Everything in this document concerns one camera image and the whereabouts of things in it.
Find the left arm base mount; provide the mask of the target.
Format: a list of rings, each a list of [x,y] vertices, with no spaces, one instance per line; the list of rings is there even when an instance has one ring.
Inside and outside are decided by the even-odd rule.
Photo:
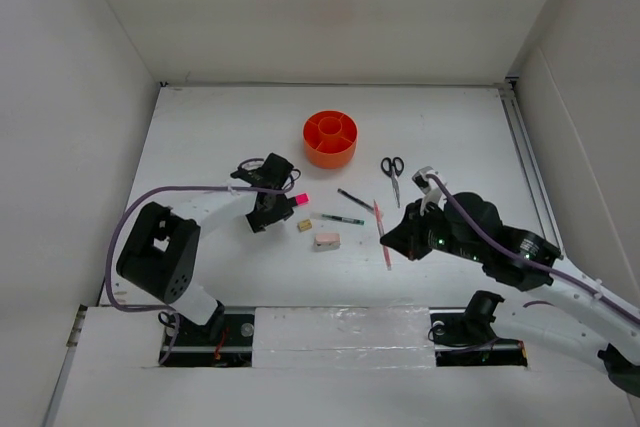
[[[248,368],[252,366],[254,307],[225,307],[212,322],[196,325],[177,313],[161,311],[164,327],[159,351],[163,367]]]

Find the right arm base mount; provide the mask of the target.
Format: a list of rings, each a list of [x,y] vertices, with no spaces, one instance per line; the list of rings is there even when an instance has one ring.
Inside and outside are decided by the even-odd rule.
[[[431,309],[427,339],[434,346],[437,367],[527,367],[524,344],[498,337],[492,329],[495,310],[505,299],[476,291],[462,307]]]

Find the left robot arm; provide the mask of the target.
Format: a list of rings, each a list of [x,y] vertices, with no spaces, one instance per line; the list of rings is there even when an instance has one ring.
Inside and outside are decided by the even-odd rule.
[[[116,262],[117,274],[188,320],[201,343],[222,334],[224,305],[193,280],[202,238],[245,218],[252,232],[289,219],[299,170],[285,158],[240,164],[221,186],[167,186],[149,193]]]

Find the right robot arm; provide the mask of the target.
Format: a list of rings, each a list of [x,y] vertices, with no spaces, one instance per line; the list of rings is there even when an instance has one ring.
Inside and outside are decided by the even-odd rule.
[[[410,203],[380,242],[411,261],[438,251],[478,263],[497,283],[562,313],[559,321],[541,319],[498,293],[478,290],[435,343],[458,352],[500,338],[538,343],[594,367],[638,396],[638,307],[583,273],[544,238],[504,224],[497,208],[479,195],[448,195],[443,205]]]

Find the red clear pen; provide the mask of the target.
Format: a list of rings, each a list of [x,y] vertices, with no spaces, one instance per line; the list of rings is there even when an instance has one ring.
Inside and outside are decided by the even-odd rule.
[[[385,234],[384,226],[382,222],[382,213],[375,199],[373,201],[373,208],[374,208],[374,215],[376,218],[377,230],[380,237],[380,244],[382,245],[382,252],[383,252],[385,266],[387,271],[392,271],[392,263],[391,263],[391,257],[390,257],[388,247],[382,244],[382,237]]]

